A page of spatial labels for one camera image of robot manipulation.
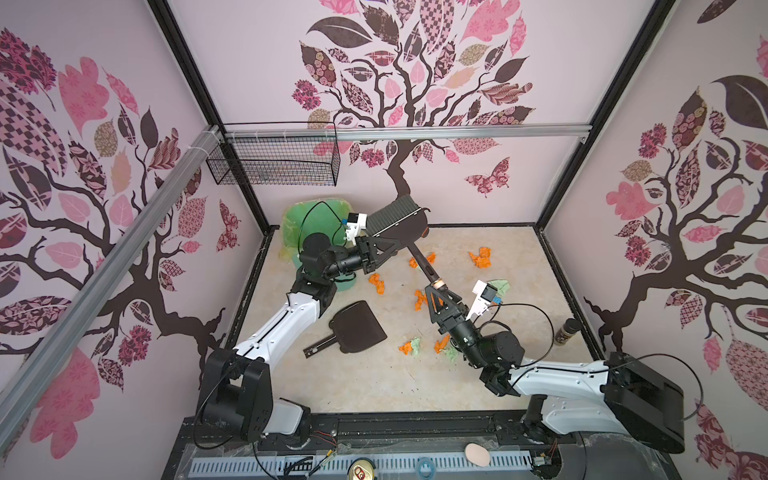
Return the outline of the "dark brown hand brush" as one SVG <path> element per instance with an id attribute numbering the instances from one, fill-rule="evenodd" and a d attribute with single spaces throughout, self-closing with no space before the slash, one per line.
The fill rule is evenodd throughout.
<path id="1" fill-rule="evenodd" d="M 390 204 L 367 217 L 365 232 L 370 237 L 395 239 L 407 248 L 417 261 L 430 284 L 440 281 L 440 276 L 416 245 L 428 231 L 426 209 L 420 207 L 410 195 L 397 198 Z"/>

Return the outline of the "dark brown plastic dustpan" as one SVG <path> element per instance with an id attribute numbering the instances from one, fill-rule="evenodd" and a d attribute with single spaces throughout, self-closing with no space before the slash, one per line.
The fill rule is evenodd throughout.
<path id="1" fill-rule="evenodd" d="M 303 350 L 306 358 L 334 345 L 344 354 L 360 353 L 388 338 L 365 300 L 339 310 L 328 323 L 332 333 Z"/>

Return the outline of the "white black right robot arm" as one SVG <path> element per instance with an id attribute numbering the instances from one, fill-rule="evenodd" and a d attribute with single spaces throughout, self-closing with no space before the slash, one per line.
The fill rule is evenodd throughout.
<path id="1" fill-rule="evenodd" d="M 619 352 L 591 363 L 529 360 L 510 329 L 482 334 L 475 321 L 495 290 L 479 281 L 473 292 L 465 305 L 443 281 L 429 284 L 430 320 L 490 392 L 528 398 L 524 436 L 545 443 L 572 433 L 617 433 L 660 452 L 684 451 L 684 393 L 672 380 Z"/>

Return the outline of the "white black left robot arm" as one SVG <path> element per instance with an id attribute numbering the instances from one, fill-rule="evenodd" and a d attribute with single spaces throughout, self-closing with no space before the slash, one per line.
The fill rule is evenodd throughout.
<path id="1" fill-rule="evenodd" d="M 271 369 L 328 309 L 338 277 L 371 273 L 402 248 L 395 239 L 362 236 L 346 248 L 322 232 L 309 235 L 281 309 L 236 347 L 216 349 L 206 360 L 194 423 L 249 443 L 271 434 L 305 439 L 301 429 L 310 410 L 274 397 Z"/>

